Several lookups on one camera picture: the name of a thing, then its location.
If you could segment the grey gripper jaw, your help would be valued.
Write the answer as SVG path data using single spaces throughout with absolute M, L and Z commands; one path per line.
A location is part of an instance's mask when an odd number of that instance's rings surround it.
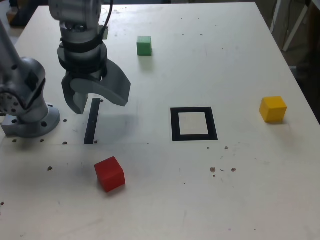
M 88 94 L 82 94 L 74 91 L 71 88 L 72 80 L 72 75 L 67 71 L 61 82 L 64 98 L 67 105 L 74 113 L 82 115 L 88 101 Z
M 101 80 L 75 78 L 71 81 L 71 88 L 80 94 L 96 94 L 111 103 L 124 107 L 129 100 L 131 83 L 121 68 L 111 60 L 106 62 L 106 76 Z

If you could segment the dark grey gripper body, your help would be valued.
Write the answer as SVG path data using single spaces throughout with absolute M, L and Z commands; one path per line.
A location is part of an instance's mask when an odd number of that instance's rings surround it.
M 81 69 L 67 70 L 65 74 L 65 81 L 70 82 L 73 79 L 83 79 L 100 82 L 102 80 L 102 71 L 98 70 L 95 72 L 88 72 Z

